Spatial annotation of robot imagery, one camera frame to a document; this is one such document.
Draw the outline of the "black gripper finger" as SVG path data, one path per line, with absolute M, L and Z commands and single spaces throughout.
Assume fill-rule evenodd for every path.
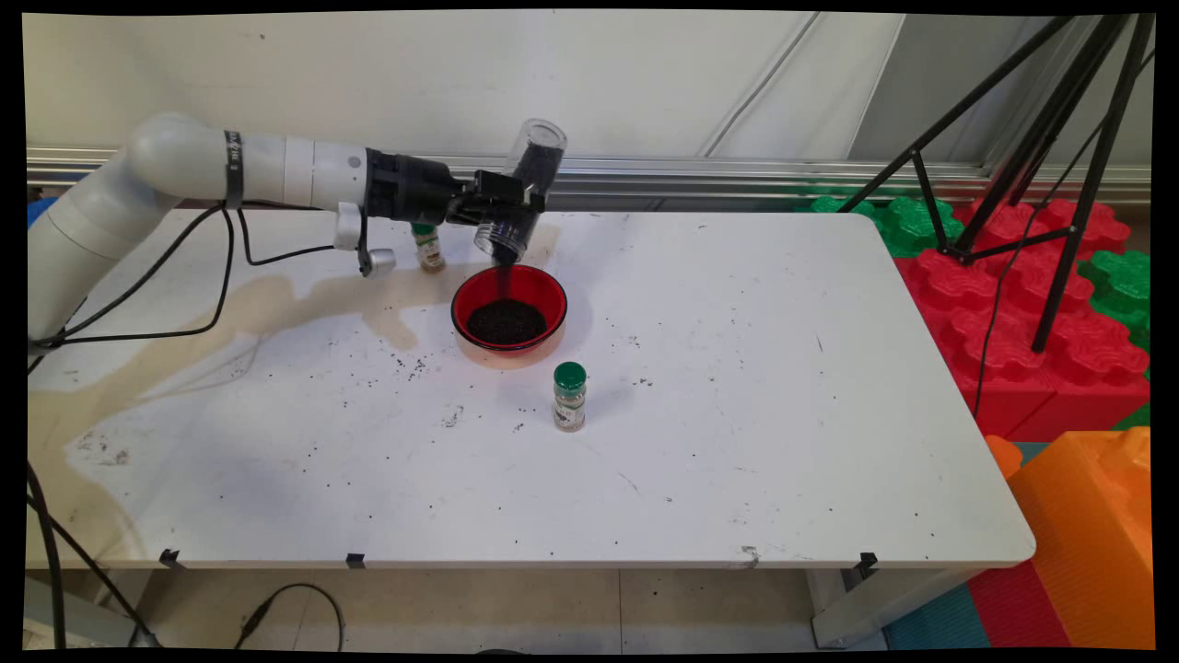
M 501 175 L 485 169 L 477 169 L 473 178 L 473 205 L 479 210 L 490 210 L 498 206 L 518 209 L 528 214 L 544 214 L 546 197 L 533 191 L 533 186 L 509 175 Z
M 525 238 L 534 230 L 539 211 L 514 204 L 456 204 L 448 210 L 448 222 L 467 227 L 489 227 L 492 236 Z

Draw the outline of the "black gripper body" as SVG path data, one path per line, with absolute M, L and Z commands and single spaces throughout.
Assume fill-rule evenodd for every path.
M 469 204 L 466 183 L 444 163 L 368 147 L 365 215 L 410 224 L 442 227 L 448 210 Z

